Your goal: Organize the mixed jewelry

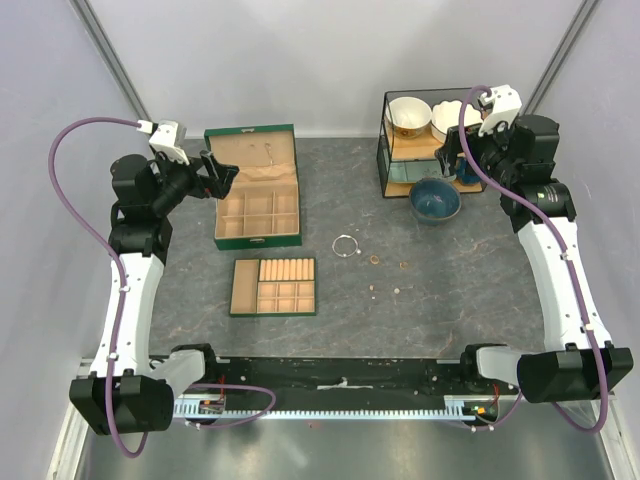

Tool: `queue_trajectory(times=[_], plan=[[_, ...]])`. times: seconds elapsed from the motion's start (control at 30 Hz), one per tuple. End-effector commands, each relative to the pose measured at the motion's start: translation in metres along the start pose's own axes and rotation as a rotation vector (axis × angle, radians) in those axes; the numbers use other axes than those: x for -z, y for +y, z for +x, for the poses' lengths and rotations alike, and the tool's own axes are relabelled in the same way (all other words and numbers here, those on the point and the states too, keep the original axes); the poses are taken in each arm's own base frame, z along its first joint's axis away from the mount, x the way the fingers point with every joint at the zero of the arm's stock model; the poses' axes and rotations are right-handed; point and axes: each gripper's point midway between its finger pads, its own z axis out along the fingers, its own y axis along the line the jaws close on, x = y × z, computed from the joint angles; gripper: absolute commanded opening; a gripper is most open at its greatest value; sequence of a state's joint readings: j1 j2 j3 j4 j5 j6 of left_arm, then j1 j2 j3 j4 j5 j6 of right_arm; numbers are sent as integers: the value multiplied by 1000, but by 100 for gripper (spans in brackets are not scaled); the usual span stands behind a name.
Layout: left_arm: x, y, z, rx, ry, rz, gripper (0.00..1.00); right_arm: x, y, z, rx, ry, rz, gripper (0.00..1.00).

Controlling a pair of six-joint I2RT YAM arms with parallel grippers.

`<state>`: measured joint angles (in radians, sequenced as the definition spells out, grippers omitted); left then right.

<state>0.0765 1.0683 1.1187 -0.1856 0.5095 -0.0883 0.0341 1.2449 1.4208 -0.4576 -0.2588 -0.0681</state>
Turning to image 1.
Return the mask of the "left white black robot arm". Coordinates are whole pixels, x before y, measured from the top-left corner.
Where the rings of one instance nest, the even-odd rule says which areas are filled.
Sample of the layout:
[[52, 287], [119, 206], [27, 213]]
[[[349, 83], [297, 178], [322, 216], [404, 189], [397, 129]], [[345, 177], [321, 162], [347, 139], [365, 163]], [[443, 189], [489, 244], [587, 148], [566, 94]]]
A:
[[188, 196], [225, 198], [239, 171], [209, 151], [185, 163], [159, 153], [153, 159], [131, 154], [112, 164], [109, 306], [89, 374], [73, 380], [69, 390], [71, 403], [96, 434], [164, 431], [179, 395], [189, 387], [208, 393], [218, 385], [209, 344], [175, 347], [152, 367], [149, 334], [173, 233], [169, 214]]

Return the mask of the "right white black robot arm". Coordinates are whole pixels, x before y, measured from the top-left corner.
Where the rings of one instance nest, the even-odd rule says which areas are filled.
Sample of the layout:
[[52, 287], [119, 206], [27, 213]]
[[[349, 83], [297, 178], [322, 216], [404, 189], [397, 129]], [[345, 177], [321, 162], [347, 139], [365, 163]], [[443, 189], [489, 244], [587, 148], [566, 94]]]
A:
[[481, 134], [477, 124], [463, 131], [451, 126], [437, 159], [456, 160], [463, 151], [462, 137], [484, 177], [501, 187], [501, 207], [534, 275], [544, 350], [469, 345], [457, 371], [460, 386], [477, 394], [500, 380], [519, 388], [530, 403], [600, 398], [632, 370], [634, 361], [629, 348], [613, 344], [590, 293], [573, 200], [568, 187], [553, 176], [558, 124], [524, 115], [495, 134]]

